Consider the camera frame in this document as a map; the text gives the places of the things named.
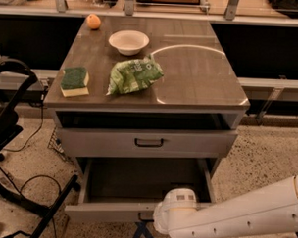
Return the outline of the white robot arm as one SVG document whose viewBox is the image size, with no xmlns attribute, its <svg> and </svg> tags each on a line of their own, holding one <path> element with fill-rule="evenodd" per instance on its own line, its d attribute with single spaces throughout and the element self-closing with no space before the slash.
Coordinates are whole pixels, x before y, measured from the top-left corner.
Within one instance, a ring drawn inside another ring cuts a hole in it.
<svg viewBox="0 0 298 238">
<path fill-rule="evenodd" d="M 298 232 L 298 175 L 200 209 L 187 188 L 166 194 L 153 216 L 172 238 L 234 238 Z"/>
</svg>

